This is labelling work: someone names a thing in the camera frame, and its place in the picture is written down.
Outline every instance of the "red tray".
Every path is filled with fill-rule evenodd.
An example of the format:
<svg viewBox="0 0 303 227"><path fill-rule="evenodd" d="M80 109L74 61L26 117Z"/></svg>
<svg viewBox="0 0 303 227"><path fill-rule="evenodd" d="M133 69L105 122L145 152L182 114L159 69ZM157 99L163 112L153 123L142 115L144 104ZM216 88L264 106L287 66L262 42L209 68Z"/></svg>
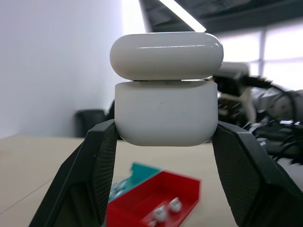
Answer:
<svg viewBox="0 0 303 227"><path fill-rule="evenodd" d="M168 211L166 222L157 227L178 227L199 201L200 181L168 171L162 171L143 182L107 207L107 227L148 227L152 213L178 197L181 212Z"/></svg>

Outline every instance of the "cable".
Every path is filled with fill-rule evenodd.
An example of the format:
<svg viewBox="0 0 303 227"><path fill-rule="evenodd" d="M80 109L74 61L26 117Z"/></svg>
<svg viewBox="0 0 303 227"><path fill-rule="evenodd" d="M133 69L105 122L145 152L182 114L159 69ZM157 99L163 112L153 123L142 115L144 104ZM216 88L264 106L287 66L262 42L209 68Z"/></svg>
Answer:
<svg viewBox="0 0 303 227"><path fill-rule="evenodd" d="M286 140L283 142L283 144L286 144L287 141L289 141L290 139L294 138L295 142L292 142L288 145L286 145L281 152L277 155L276 157L276 161L278 161L279 159L281 159L283 157L283 154L286 152L287 149L289 149L292 146L297 145L299 147L299 149L301 151L303 151L303 143L301 142L300 138L297 136L297 128L295 126L295 123L298 122L298 118L297 118L297 107L296 107L296 103L294 101L294 97L291 95L290 92L286 92L284 91L282 88L280 88L279 86L275 85L272 83L272 81L270 80L266 80L265 78L262 77L243 77L243 81L242 81L245 85L250 86L250 87L259 87L259 88L264 88L264 89L269 89L269 88L274 88L278 91L281 92L280 96L287 96L290 104L291 104L291 108L292 108L292 124L290 125L291 130L293 135L290 137L287 137ZM274 116L272 116L268 111L267 111L267 115L273 119L274 121L276 121L278 124L280 124L280 121L275 118ZM299 157L297 157L296 159L293 159L293 162L302 162Z"/></svg>

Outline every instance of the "beige table surface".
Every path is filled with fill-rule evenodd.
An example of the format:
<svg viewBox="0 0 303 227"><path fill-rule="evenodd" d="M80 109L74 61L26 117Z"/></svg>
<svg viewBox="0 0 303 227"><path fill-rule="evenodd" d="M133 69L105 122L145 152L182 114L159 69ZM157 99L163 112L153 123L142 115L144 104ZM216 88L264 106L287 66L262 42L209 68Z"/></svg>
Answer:
<svg viewBox="0 0 303 227"><path fill-rule="evenodd" d="M14 136L0 140L0 227L27 227L61 163L82 139ZM119 141L113 182L134 161L202 179L201 200L183 227L236 227L211 144L189 148L137 147Z"/></svg>

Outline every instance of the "ceiling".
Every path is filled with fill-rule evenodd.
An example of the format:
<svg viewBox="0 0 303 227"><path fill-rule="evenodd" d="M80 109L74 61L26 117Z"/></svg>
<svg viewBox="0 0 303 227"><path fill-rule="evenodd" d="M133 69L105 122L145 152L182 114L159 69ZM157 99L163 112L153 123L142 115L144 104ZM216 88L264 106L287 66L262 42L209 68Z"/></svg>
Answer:
<svg viewBox="0 0 303 227"><path fill-rule="evenodd" d="M192 31L159 0L141 0L153 32ZM266 26L303 17L303 0L175 0L207 32Z"/></svg>

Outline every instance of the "ceiling light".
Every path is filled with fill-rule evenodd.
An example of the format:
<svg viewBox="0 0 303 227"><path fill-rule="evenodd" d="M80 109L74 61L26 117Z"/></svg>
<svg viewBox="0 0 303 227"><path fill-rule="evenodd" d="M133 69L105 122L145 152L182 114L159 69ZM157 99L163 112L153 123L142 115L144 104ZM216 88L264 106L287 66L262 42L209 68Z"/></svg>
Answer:
<svg viewBox="0 0 303 227"><path fill-rule="evenodd" d="M179 18L181 18L188 26L196 32L205 32L206 29L196 19L194 19L185 9L183 9L174 0L159 0Z"/></svg>

